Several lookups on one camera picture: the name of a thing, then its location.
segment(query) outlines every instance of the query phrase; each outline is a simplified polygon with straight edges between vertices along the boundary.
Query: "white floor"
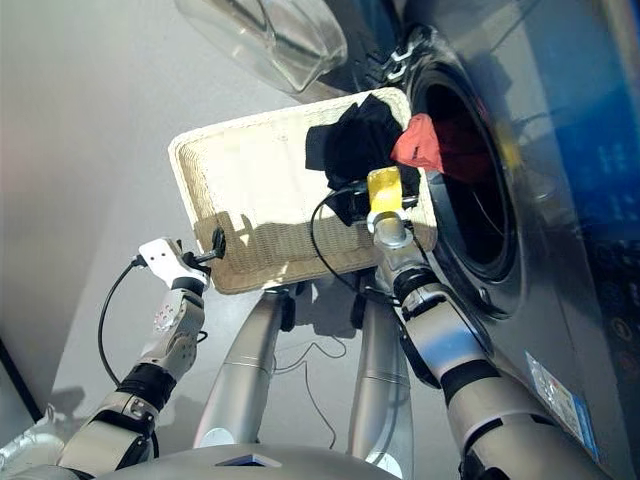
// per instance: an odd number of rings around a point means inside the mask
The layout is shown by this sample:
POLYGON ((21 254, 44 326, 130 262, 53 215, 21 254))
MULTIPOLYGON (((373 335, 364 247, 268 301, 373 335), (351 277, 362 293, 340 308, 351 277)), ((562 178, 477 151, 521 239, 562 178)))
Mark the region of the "white floor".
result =
MULTIPOLYGON (((96 351, 104 296, 137 247, 193 235, 166 147, 197 126, 293 105, 206 43, 171 1, 3 0, 2 316, 0 335, 34 391, 87 415, 112 388, 96 351)), ((311 389, 344 450, 359 356, 350 297, 323 283, 300 326, 278 340, 281 365, 311 341, 347 355, 310 355, 311 389)), ((134 271, 115 295, 105 343, 124 375, 145 342, 165 287, 134 271)), ((192 370, 158 429, 163 454, 189 448, 208 391, 257 293, 206 293, 206 330, 192 370)), ((416 478, 457 478, 441 393, 413 389, 416 478)), ((260 440, 327 446, 303 371, 271 385, 260 440)))

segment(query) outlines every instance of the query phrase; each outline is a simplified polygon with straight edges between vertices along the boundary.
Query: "clothes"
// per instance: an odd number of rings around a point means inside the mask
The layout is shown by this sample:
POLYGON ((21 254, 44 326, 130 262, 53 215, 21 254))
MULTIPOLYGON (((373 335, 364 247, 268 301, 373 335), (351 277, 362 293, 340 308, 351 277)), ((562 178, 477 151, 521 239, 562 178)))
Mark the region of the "clothes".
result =
MULTIPOLYGON (((328 186, 339 190, 355 180, 366 180, 370 171, 398 166, 404 196, 420 193, 420 174, 410 166, 391 160, 391 151, 402 128, 389 106, 369 95, 362 105, 353 104, 333 125, 309 129, 306 139, 306 168, 324 170, 328 186)), ((339 195, 327 205, 346 224, 366 218, 369 200, 364 195, 339 195)))
POLYGON ((491 176, 491 157, 469 115, 454 115, 435 124, 429 115, 414 115, 391 158, 404 165, 437 170, 466 184, 481 183, 491 176))

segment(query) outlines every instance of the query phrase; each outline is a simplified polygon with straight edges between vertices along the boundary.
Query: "woven basket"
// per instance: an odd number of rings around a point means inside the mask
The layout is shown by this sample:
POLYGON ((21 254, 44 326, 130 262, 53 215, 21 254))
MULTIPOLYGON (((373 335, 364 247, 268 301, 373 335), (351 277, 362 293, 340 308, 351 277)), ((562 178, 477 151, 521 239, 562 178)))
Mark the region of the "woven basket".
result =
MULTIPOLYGON (((305 169, 310 127, 335 123, 369 95, 386 102, 406 128, 411 110, 403 92, 382 88, 199 128, 169 146, 171 165, 199 247, 211 248, 220 226, 224 259, 211 263, 215 288, 225 294, 294 283, 327 273, 309 240, 309 219, 330 192, 324 172, 305 169)), ((430 250, 436 220, 424 172, 411 209, 417 237, 430 250)), ((314 225, 318 246, 338 272, 374 265, 365 225, 346 227, 323 207, 314 225)))

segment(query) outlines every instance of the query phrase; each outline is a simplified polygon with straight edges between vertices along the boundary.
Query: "robot forearm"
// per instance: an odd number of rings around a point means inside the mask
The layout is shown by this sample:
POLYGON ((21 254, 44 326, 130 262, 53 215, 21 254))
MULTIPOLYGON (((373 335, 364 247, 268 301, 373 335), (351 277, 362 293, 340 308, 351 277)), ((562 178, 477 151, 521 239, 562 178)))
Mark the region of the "robot forearm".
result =
POLYGON ((155 421, 196 358, 204 323, 206 271, 183 262, 179 246, 159 239, 141 247, 152 271, 171 290, 154 322, 145 353, 65 446, 58 466, 97 476, 144 461, 155 421))

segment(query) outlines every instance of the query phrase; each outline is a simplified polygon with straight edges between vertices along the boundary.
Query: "label sticker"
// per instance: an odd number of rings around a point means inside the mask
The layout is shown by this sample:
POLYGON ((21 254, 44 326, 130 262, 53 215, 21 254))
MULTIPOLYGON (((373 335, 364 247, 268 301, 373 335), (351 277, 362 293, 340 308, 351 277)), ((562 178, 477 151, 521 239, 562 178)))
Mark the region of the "label sticker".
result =
POLYGON ((565 426, 593 453, 598 459, 598 450, 591 430, 589 412, 584 402, 573 395, 562 385, 556 377, 551 375, 544 366, 533 358, 529 352, 527 362, 538 395, 546 402, 553 412, 564 422, 565 426))

